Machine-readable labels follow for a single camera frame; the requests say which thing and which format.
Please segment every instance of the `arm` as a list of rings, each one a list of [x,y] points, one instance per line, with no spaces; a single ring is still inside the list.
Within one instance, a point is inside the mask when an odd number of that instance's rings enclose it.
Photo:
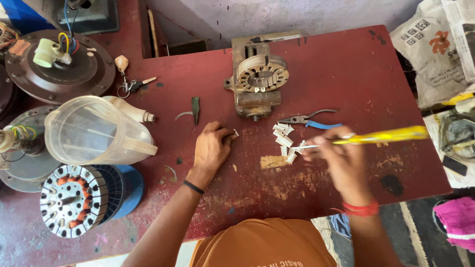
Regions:
[[[234,131],[219,129],[219,122],[206,125],[198,136],[195,163],[186,181],[205,190],[231,151]],[[181,242],[190,225],[201,194],[181,185],[150,228],[132,249],[122,266],[174,267]]]
[[[326,159],[335,188],[340,192],[343,201],[353,206],[368,206],[373,196],[364,169],[362,145],[332,145],[329,141],[350,134],[352,131],[346,126],[330,129],[324,135],[309,140],[307,144],[319,146],[305,149],[303,156],[306,161]],[[401,266],[379,215],[350,215],[349,218],[356,267]]]

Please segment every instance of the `copper winding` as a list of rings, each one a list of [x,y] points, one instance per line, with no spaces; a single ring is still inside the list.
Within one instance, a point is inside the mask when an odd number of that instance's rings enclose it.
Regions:
[[[87,189],[89,188],[89,183],[79,176],[70,177],[69,175],[65,175],[59,178],[56,182],[58,183],[58,185],[63,185],[69,181],[77,182],[81,186],[83,194],[84,194],[83,210],[77,215],[76,220],[72,220],[69,222],[69,227],[74,228],[80,224],[83,224],[84,218],[89,213],[91,213],[91,209],[89,208],[89,203],[92,201],[92,195],[87,192]]]

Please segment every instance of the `red thread bracelet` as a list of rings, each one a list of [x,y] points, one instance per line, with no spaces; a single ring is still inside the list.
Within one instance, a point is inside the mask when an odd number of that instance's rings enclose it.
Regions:
[[[331,210],[337,210],[341,213],[345,213],[347,215],[356,215],[356,216],[372,216],[378,214],[380,210],[380,205],[376,201],[376,199],[372,199],[371,203],[368,206],[357,207],[352,206],[348,203],[343,202],[343,210],[331,208]]]

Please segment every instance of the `person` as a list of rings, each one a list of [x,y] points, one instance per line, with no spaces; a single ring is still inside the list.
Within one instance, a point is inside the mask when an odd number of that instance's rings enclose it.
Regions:
[[[400,267],[399,259],[375,209],[365,173],[363,146],[332,145],[352,134],[340,126],[307,141],[304,160],[324,158],[350,218],[355,266]],[[195,163],[185,181],[123,262],[129,266],[174,267],[181,243],[202,194],[231,151],[234,131],[209,123],[198,136]],[[300,219],[247,219],[198,241],[190,267],[327,267],[336,266],[318,230]]]

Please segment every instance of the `plastic jug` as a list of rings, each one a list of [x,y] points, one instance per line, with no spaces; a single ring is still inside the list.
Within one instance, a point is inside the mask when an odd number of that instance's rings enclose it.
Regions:
[[[92,95],[71,99],[46,117],[45,143],[55,159],[71,165],[129,165],[157,153],[145,126]]]

